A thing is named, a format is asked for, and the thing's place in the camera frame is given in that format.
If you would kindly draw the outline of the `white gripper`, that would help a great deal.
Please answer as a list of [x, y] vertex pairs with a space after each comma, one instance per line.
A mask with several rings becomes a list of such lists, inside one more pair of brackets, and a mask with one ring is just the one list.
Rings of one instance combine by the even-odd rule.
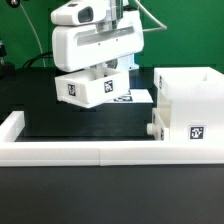
[[140, 13], [122, 0], [70, 0], [51, 13], [56, 67], [73, 72], [140, 52]]

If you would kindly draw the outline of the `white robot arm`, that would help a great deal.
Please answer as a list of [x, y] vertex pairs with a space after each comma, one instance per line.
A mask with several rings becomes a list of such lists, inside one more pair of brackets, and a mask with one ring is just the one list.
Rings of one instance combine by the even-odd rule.
[[102, 64], [131, 70], [144, 46], [139, 12], [123, 0], [70, 0], [51, 13], [54, 63], [73, 72]]

